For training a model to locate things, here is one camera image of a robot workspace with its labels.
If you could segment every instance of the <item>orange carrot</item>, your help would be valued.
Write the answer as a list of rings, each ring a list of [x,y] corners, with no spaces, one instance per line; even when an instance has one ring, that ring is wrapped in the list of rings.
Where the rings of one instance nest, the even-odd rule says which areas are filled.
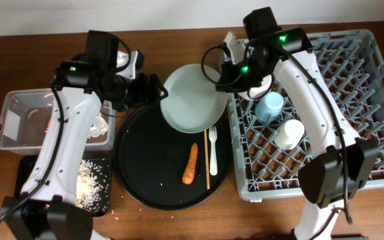
[[[193,178],[195,177],[195,166],[197,165],[197,158],[198,158],[198,145],[194,143],[191,148],[189,161],[187,162],[185,172],[181,179],[184,184],[192,183]]]

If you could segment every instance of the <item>black tray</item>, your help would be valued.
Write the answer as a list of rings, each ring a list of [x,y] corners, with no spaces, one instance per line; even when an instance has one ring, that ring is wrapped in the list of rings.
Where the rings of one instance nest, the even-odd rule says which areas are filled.
[[[205,176],[204,132],[174,130],[158,104],[137,110],[121,126],[113,158],[118,179],[136,200],[157,209],[184,209],[206,200],[222,184],[233,161],[229,120],[222,116],[216,126],[218,174],[210,175],[210,190]],[[198,144],[195,178],[186,185],[181,179],[194,143]]]
[[[33,166],[37,162],[37,158],[38,156],[26,156],[20,160],[19,169],[17,170],[16,185],[14,188],[14,197],[20,197],[21,188],[29,178],[33,170]],[[94,202],[90,209],[85,210],[90,212],[93,217],[103,216],[109,209],[109,200],[111,198],[111,156],[109,154],[99,152],[84,153],[82,159],[91,161],[95,165],[101,167],[99,172],[97,172],[96,169],[93,169],[92,172],[97,176],[96,181],[105,187],[99,190],[98,194],[100,196],[100,200]]]

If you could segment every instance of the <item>wooden table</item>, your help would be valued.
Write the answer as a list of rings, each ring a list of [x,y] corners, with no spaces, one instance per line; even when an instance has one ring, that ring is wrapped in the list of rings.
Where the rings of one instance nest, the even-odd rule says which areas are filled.
[[[306,32],[369,29],[384,58],[383,23],[304,25]],[[130,48],[145,54],[146,73],[166,79],[182,65],[198,63],[208,48],[222,42],[227,31],[244,38],[242,28],[116,33]],[[60,62],[85,48],[86,33],[0,37],[0,112],[4,96],[12,90],[46,88]],[[217,54],[208,58],[217,64]],[[22,156],[0,151],[0,206],[13,194],[17,164]],[[248,239],[288,233],[298,224],[304,198],[248,203],[239,198],[233,170],[220,189],[202,204],[181,211],[161,211],[144,206],[124,190],[113,176],[111,211],[94,219],[98,232],[116,239]],[[354,225],[342,214],[333,230],[336,235],[362,233],[384,239],[384,189],[360,191],[351,201]],[[5,224],[0,239],[11,239]]]

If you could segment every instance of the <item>crumpled paper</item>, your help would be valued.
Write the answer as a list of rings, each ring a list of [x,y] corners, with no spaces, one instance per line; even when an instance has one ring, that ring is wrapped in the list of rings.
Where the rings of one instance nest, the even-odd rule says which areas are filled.
[[[107,132],[108,129],[109,125],[102,118],[101,113],[99,113],[94,119],[94,123],[90,128],[90,134],[88,134],[88,138],[90,139],[92,137],[98,137],[100,135],[103,135]]]

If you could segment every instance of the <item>dish rack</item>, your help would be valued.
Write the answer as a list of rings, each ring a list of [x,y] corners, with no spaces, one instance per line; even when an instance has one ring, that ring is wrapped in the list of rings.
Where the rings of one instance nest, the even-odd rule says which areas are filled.
[[[362,139],[379,141],[379,156],[364,189],[384,187],[384,62],[374,35],[352,30],[307,36],[325,83],[344,116]],[[269,124],[255,116],[258,101],[233,93],[228,97],[238,194],[246,201],[303,195],[297,173],[313,159],[306,134],[290,151],[274,144],[276,129],[289,119],[300,118],[276,80],[272,91],[282,94],[284,106],[277,120]]]

